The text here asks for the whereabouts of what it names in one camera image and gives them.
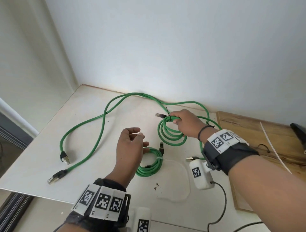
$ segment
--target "bracelet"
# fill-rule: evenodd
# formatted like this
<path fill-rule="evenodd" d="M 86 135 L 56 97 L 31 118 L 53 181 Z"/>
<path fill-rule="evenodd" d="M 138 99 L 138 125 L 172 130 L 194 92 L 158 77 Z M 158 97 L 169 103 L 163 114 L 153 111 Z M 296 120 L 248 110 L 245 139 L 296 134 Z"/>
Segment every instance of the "bracelet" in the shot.
<path fill-rule="evenodd" d="M 201 132 L 204 130 L 204 129 L 206 129 L 206 128 L 208 128 L 208 127 L 215 127 L 215 126 L 211 126 L 211 125 L 206 125 L 205 127 L 203 127 L 201 130 L 200 130 L 200 132 L 198 133 L 198 140 L 200 141 L 200 135 L 201 135 Z"/>

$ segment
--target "white table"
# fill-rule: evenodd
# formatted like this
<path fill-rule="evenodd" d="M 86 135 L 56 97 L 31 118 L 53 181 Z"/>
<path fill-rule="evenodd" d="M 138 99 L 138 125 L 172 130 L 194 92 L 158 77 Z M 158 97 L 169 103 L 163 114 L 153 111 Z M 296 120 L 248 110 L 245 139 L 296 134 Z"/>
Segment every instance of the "white table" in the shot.
<path fill-rule="evenodd" d="M 59 141 L 62 136 L 76 124 L 102 114 L 106 104 L 118 95 L 120 94 L 116 92 L 80 86 L 3 175 L 0 188 L 74 203 L 88 183 L 111 172 L 116 160 L 117 140 L 124 128 L 140 127 L 150 146 L 159 148 L 161 140 L 157 135 L 157 125 L 160 118 L 155 117 L 155 113 L 164 113 L 162 108 L 154 101 L 131 96 L 106 116 L 103 137 L 95 154 L 61 180 L 52 185 L 47 184 L 53 174 L 68 167 L 59 159 Z M 169 106 L 168 109 L 174 111 L 183 107 Z M 189 110 L 196 115 L 206 116 L 205 111 Z M 216 115 L 211 114 L 211 118 L 216 120 Z M 67 137 L 64 150 L 72 164 L 91 151 L 101 123 L 100 119 L 86 124 Z M 218 186 L 204 191 L 195 188 L 189 164 L 185 161 L 186 157 L 195 155 L 201 155 L 197 139 L 188 138 L 179 147 L 165 144 L 164 158 L 174 161 L 165 160 L 159 172 L 151 177 L 134 177 L 127 188 L 127 192 L 132 195 L 131 206 L 150 208 L 152 220 L 156 222 L 205 231 L 207 224 L 217 220 L 222 213 L 224 196 Z M 147 155 L 142 163 L 152 160 L 153 157 Z M 230 183 L 223 172 L 213 171 L 212 176 L 214 181 L 224 187 L 228 200 L 223 219 L 211 226 L 212 231 L 233 231 L 244 224 L 260 220 L 255 214 L 234 209 Z M 154 189 L 156 183 L 160 189 Z M 248 229 L 265 230 L 268 231 L 264 225 Z"/>

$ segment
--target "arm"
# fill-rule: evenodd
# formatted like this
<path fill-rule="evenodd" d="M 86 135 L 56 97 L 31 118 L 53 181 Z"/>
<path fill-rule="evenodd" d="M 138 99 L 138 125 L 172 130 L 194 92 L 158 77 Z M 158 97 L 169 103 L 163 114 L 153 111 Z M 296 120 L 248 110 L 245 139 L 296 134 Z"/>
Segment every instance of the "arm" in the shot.
<path fill-rule="evenodd" d="M 149 146 L 149 142 L 143 142 L 144 135 L 137 134 L 139 131 L 140 128 L 133 127 L 126 128 L 121 132 L 117 144 L 116 165 L 113 171 L 105 177 L 105 179 L 119 183 L 125 189 L 133 179 L 143 154 L 149 151 L 149 148 L 146 148 Z M 106 228 L 100 228 L 100 231 L 108 232 Z M 58 229 L 58 232 L 88 232 L 88 230 L 65 223 Z"/>
<path fill-rule="evenodd" d="M 197 138 L 205 126 L 188 110 L 172 112 L 178 129 Z M 207 139 L 217 129 L 208 127 L 200 135 Z M 229 178 L 238 192 L 271 231 L 304 231 L 306 223 L 306 183 L 258 155 L 248 156 L 229 171 Z"/>

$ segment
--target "hand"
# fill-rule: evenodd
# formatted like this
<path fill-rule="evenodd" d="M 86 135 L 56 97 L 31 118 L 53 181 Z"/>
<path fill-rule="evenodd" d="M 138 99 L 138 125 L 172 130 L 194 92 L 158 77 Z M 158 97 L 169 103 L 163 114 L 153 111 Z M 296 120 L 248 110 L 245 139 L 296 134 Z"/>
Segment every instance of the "hand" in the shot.
<path fill-rule="evenodd" d="M 140 128 L 126 128 L 121 132 L 117 144 L 117 161 L 114 170 L 106 178 L 112 179 L 125 188 L 133 179 L 144 153 L 149 152 L 149 142 L 143 142 Z"/>
<path fill-rule="evenodd" d="M 173 123 L 177 124 L 179 131 L 188 137 L 197 138 L 200 130 L 206 125 L 197 116 L 186 109 L 173 111 L 170 115 L 181 118 L 173 120 Z"/>

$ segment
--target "white device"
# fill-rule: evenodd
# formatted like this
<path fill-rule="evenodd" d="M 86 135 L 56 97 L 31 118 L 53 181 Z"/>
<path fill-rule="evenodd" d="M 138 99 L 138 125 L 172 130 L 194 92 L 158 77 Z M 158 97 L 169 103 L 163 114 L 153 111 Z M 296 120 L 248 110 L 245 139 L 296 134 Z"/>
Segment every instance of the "white device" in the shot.
<path fill-rule="evenodd" d="M 215 186 L 215 184 L 210 183 L 214 180 L 210 173 L 211 169 L 207 167 L 207 162 L 205 160 L 195 159 L 189 163 L 189 167 L 197 189 L 211 189 Z"/>
<path fill-rule="evenodd" d="M 129 221 L 124 229 L 126 232 L 150 232 L 151 210 L 145 207 L 129 209 Z"/>

